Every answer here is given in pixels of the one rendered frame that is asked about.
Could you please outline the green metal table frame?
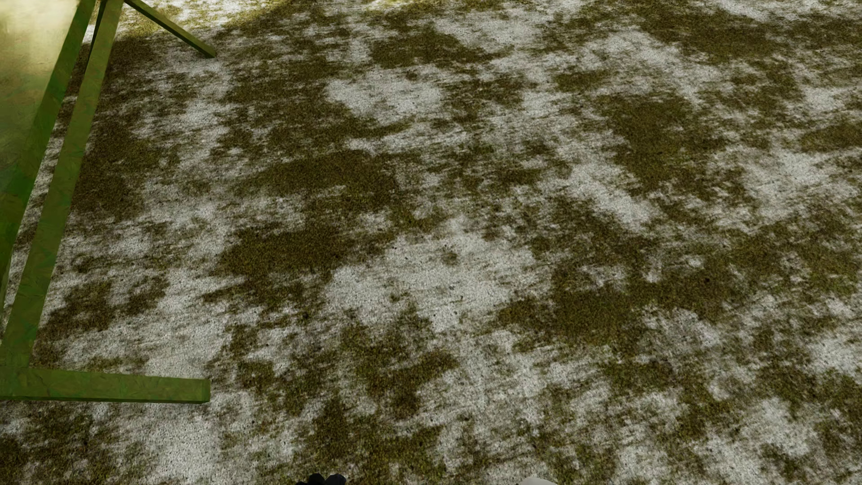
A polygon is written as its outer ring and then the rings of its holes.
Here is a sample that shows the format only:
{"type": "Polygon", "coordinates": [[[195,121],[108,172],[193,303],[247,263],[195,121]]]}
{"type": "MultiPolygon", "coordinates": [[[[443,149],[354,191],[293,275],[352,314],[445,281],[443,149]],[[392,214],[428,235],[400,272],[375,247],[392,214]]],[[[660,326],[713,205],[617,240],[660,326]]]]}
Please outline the green metal table frame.
{"type": "Polygon", "coordinates": [[[0,321],[13,247],[92,14],[90,52],[0,341],[0,401],[201,404],[210,381],[29,365],[123,6],[207,58],[216,51],[144,0],[0,0],[0,321]]]}

